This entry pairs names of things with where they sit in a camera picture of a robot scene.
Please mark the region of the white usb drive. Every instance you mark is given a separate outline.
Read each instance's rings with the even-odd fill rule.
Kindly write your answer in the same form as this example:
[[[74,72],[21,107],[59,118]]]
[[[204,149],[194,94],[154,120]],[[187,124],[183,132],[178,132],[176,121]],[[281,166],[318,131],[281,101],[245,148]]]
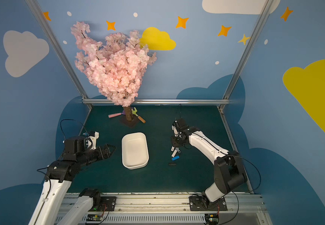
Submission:
[[[178,152],[177,149],[174,149],[174,151],[173,151],[171,157],[174,158],[174,157],[176,156],[177,152]]]

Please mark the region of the white storage box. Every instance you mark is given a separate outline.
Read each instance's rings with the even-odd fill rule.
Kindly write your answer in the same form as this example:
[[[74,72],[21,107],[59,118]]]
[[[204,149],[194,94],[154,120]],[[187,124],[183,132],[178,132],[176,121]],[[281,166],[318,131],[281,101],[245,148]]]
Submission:
[[[127,134],[122,138],[122,164],[129,170],[143,168],[148,164],[149,153],[144,133]]]

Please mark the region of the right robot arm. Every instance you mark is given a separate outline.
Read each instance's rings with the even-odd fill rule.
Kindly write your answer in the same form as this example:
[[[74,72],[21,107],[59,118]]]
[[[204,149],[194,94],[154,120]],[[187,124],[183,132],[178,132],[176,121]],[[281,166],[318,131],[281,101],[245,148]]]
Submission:
[[[183,118],[173,122],[172,130],[173,150],[189,144],[203,153],[214,165],[214,182],[203,193],[206,202],[216,202],[247,182],[243,159],[238,152],[220,147],[197,127],[188,126]]]

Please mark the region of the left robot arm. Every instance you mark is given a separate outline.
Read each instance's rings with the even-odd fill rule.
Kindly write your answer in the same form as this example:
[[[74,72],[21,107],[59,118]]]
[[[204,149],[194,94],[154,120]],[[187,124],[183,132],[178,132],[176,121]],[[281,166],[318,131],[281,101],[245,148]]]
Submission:
[[[92,219],[99,224],[114,211],[116,198],[101,196],[98,189],[85,188],[68,213],[56,222],[58,211],[75,176],[85,166],[110,158],[116,150],[113,145],[97,146],[98,132],[88,136],[71,137],[64,140],[64,150],[58,160],[52,162],[44,172],[44,184],[37,206],[29,221],[31,225],[77,225],[88,212],[102,212]]]

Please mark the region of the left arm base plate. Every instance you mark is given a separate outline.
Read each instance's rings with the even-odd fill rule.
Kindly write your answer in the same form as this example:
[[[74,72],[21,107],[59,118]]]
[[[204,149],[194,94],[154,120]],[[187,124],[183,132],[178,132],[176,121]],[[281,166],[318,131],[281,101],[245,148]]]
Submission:
[[[117,198],[114,196],[101,196],[93,199],[93,207],[90,212],[113,212]]]

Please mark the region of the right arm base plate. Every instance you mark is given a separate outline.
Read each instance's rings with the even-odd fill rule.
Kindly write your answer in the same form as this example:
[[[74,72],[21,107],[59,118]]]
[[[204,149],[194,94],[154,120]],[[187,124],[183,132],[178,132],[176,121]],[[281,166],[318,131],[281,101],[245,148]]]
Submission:
[[[193,212],[199,211],[227,211],[227,203],[225,198],[219,198],[215,202],[210,202],[207,197],[197,194],[189,197],[190,210]]]

